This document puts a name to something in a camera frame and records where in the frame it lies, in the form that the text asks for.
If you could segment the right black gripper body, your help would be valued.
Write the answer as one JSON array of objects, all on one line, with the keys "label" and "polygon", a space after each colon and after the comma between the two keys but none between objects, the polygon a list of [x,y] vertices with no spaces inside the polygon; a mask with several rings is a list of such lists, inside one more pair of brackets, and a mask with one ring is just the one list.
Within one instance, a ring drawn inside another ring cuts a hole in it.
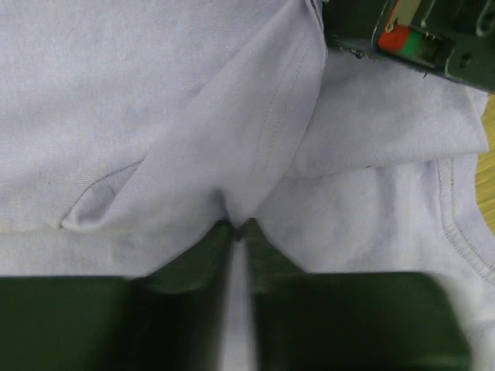
[{"label": "right black gripper body", "polygon": [[323,25],[331,49],[494,92],[492,0],[325,1]]}]

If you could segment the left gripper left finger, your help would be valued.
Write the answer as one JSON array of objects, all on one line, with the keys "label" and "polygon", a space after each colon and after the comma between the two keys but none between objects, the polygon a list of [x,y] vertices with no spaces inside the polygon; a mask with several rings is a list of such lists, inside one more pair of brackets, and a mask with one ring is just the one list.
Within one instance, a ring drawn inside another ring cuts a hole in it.
[{"label": "left gripper left finger", "polygon": [[215,370],[234,228],[146,277],[4,277],[3,370]]}]

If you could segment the purple t shirt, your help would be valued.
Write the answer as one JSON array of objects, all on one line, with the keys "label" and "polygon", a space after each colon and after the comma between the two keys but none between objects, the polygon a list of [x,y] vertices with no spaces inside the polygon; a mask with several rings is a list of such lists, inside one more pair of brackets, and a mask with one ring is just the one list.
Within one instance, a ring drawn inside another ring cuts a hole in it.
[{"label": "purple t shirt", "polygon": [[309,271],[440,276],[492,370],[487,95],[329,51],[321,8],[3,1],[2,275],[143,275],[254,218]]}]

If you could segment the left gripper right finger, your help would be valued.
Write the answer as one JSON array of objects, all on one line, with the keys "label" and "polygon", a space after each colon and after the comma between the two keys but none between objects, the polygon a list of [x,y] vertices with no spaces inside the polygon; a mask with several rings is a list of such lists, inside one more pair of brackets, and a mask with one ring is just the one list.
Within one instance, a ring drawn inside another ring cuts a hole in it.
[{"label": "left gripper right finger", "polygon": [[471,347],[434,278],[309,273],[257,221],[241,233],[260,370],[472,369]]}]

